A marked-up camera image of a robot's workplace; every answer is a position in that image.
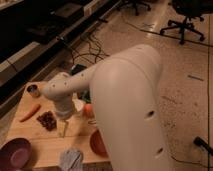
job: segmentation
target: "food item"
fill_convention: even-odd
[[[36,112],[38,112],[38,110],[41,108],[40,104],[36,104],[29,113],[27,113],[22,119],[19,120],[19,122],[24,122],[28,119],[30,119],[33,115],[36,114]]]
[[[100,131],[96,130],[90,137],[90,147],[92,151],[102,157],[108,157],[106,147],[101,137]]]
[[[84,108],[83,108],[83,116],[86,116],[88,118],[93,118],[94,114],[93,114],[93,109],[92,109],[92,105],[91,104],[85,104]]]
[[[63,121],[63,120],[57,121],[57,131],[58,131],[59,137],[63,138],[65,136],[68,124],[69,124],[69,122],[67,122],[67,121]]]
[[[41,116],[37,118],[37,120],[48,131],[52,131],[53,129],[56,128],[56,119],[54,118],[53,113],[51,111],[43,113]]]

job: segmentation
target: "purple bowl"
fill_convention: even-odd
[[[15,171],[28,162],[31,144],[25,138],[16,138],[6,143],[0,150],[0,171]]]

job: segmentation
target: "brown bowl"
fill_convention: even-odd
[[[90,147],[92,151],[102,157],[108,157],[104,142],[99,130],[96,130],[90,137]]]
[[[31,144],[25,138],[16,138],[6,143],[0,150],[0,171],[15,171],[28,162]]]

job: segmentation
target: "red tomato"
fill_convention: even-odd
[[[90,147],[92,151],[100,156],[108,157],[103,139],[99,130],[96,130],[90,137]]]
[[[86,116],[88,118],[93,118],[94,117],[94,113],[93,113],[91,104],[88,103],[88,104],[84,105],[83,116]]]

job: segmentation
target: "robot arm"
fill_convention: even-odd
[[[54,78],[43,94],[53,100],[56,111],[67,115],[71,111],[70,94],[90,89],[95,117],[115,171],[171,171],[155,102],[161,66],[152,47],[138,45],[73,77]]]

